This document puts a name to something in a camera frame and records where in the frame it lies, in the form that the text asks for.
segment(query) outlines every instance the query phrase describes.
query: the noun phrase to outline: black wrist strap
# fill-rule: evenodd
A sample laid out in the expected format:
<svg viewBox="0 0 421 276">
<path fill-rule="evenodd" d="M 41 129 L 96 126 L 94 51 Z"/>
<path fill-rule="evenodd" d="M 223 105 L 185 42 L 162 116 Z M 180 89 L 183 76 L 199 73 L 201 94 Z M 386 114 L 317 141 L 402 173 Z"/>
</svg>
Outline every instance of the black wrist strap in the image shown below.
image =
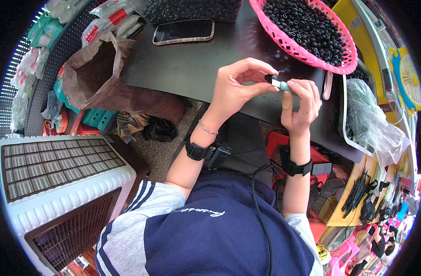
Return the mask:
<svg viewBox="0 0 421 276">
<path fill-rule="evenodd" d="M 302 174 L 305 176 L 312 171 L 312 160 L 303 165 L 297 165 L 290 159 L 290 146 L 281 146 L 279 148 L 279 154 L 281 157 L 282 170 L 290 176 L 296 174 Z"/>
<path fill-rule="evenodd" d="M 186 137 L 186 152 L 190 159 L 200 161 L 206 157 L 209 147 L 200 147 L 195 143 L 191 143 L 191 136 Z"/>
</svg>

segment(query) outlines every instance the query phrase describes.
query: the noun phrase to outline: hand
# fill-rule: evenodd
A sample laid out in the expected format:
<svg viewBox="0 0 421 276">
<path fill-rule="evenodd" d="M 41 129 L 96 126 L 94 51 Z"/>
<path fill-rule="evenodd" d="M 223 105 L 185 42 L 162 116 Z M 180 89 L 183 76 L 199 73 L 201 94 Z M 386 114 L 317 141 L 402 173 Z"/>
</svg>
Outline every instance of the hand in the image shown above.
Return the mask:
<svg viewBox="0 0 421 276">
<path fill-rule="evenodd" d="M 279 89 L 264 80 L 266 74 L 278 75 L 269 64 L 246 58 L 218 70 L 212 102 L 208 112 L 221 125 L 230 116 L 240 111 L 251 98 L 266 92 L 278 92 Z M 247 81 L 257 84 L 243 86 Z"/>
<path fill-rule="evenodd" d="M 287 84 L 301 99 L 300 108 L 298 112 L 292 112 L 292 94 L 284 91 L 281 124 L 289 131 L 289 136 L 310 135 L 310 124 L 318 117 L 321 107 L 318 88 L 311 80 L 291 79 Z"/>
</svg>

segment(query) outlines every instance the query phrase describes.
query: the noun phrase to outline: navy blue t-shirt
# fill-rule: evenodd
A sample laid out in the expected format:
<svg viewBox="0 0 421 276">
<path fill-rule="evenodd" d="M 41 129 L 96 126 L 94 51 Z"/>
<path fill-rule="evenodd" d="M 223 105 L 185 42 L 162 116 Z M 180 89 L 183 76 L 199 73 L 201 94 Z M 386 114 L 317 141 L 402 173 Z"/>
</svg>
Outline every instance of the navy blue t-shirt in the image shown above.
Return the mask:
<svg viewBox="0 0 421 276">
<path fill-rule="evenodd" d="M 142 182 L 125 212 L 103 229 L 100 275 L 268 275 L 269 246 L 246 176 L 201 176 L 185 201 L 175 187 Z M 274 275 L 322 275 L 303 214 L 283 218 L 274 191 L 256 194 L 273 245 Z"/>
</svg>

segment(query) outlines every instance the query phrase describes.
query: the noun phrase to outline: silver bracelet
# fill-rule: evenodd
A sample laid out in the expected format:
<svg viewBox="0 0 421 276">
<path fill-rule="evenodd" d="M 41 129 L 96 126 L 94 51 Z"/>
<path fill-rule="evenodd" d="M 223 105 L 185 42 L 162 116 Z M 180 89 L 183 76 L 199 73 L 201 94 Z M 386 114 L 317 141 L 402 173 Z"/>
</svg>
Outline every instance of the silver bracelet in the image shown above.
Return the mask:
<svg viewBox="0 0 421 276">
<path fill-rule="evenodd" d="M 206 127 L 206 125 L 205 124 L 203 124 L 202 122 L 201 122 L 201 119 L 199 119 L 198 120 L 198 124 L 201 126 L 201 128 L 203 129 L 203 130 L 205 130 L 206 132 L 208 132 L 209 134 L 216 134 L 216 135 L 218 135 L 218 131 L 217 132 L 211 132 L 210 130 L 208 130 L 207 128 L 205 128 Z"/>
</svg>

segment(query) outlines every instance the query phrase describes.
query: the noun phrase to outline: air cooler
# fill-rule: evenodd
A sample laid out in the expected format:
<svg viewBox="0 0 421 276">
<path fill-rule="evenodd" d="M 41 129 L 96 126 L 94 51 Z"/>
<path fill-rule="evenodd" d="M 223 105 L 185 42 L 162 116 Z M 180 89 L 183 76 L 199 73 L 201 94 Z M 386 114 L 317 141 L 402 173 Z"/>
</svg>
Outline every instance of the air cooler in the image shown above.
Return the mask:
<svg viewBox="0 0 421 276">
<path fill-rule="evenodd" d="M 92 247 L 135 170 L 101 135 L 0 139 L 0 190 L 12 233 L 44 275 Z"/>
</svg>

